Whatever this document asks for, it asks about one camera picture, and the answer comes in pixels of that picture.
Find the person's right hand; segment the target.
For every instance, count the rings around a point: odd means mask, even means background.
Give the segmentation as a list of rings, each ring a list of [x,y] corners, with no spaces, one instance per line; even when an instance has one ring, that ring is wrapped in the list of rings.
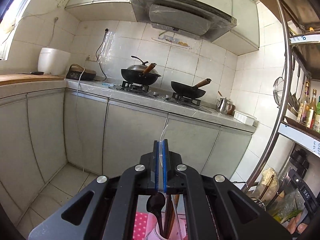
[[[291,235],[293,235],[295,232],[301,234],[308,227],[309,224],[303,222],[306,216],[307,212],[303,211],[300,212],[296,217],[290,219],[286,229]]]

